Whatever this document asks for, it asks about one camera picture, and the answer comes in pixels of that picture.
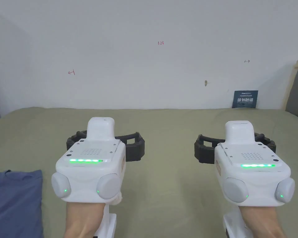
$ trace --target green bed sheet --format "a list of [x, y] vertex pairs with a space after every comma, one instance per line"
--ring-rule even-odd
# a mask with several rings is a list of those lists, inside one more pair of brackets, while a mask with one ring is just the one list
[[45, 238], [62, 237], [65, 202], [51, 186], [56, 161], [66, 152], [66, 140], [86, 130], [91, 117], [112, 117], [115, 135], [139, 131], [146, 141], [141, 161], [128, 162], [115, 238], [226, 237], [222, 219], [232, 205], [216, 179], [214, 166], [194, 158], [199, 134], [224, 138], [224, 125], [249, 120], [255, 132], [277, 144], [277, 154], [291, 167], [296, 181], [292, 201], [279, 207], [289, 237], [298, 237], [298, 117], [282, 110], [93, 110], [24, 108], [0, 119], [0, 171], [43, 171]]

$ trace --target green indicator light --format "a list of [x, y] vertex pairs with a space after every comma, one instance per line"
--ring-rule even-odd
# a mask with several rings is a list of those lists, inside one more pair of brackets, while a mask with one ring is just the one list
[[276, 164], [241, 164], [243, 168], [275, 167]]
[[103, 160], [92, 160], [92, 159], [70, 159], [72, 163], [98, 163], [102, 162]]

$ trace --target blue pillow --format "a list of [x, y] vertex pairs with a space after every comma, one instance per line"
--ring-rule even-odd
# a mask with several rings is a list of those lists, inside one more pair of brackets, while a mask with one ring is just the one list
[[43, 238], [42, 171], [0, 173], [0, 237]]

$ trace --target black rubber strap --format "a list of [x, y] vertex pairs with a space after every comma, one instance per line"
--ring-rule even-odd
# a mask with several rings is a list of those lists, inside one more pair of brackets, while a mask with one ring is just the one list
[[[72, 147], [76, 142], [85, 139], [87, 131], [78, 131], [75, 135], [69, 137], [66, 142], [66, 148]], [[126, 161], [139, 161], [145, 154], [145, 140], [141, 137], [139, 132], [129, 135], [115, 136], [116, 139], [121, 140], [126, 145]], [[127, 140], [135, 139], [135, 143], [127, 144]]]
[[[264, 134], [255, 133], [255, 141], [263, 145], [266, 145], [274, 153], [276, 153], [275, 142], [265, 137]], [[212, 146], [205, 146], [204, 142], [211, 142]], [[197, 141], [194, 143], [194, 157], [196, 157], [200, 163], [214, 164], [214, 149], [218, 143], [224, 142], [224, 139], [215, 139], [200, 134]]]

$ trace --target button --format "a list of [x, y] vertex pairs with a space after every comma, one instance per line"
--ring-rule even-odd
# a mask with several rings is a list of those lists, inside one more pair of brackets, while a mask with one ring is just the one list
[[276, 199], [283, 203], [290, 202], [295, 192], [295, 181], [292, 178], [287, 178], [281, 181], [276, 188]]
[[64, 198], [70, 195], [71, 187], [68, 178], [59, 172], [52, 175], [52, 187], [59, 198]]
[[224, 181], [223, 190], [229, 200], [237, 203], [245, 201], [249, 195], [246, 184], [235, 178], [227, 178]]
[[97, 183], [97, 193], [102, 199], [111, 199], [120, 191], [121, 181], [117, 174], [102, 176]]

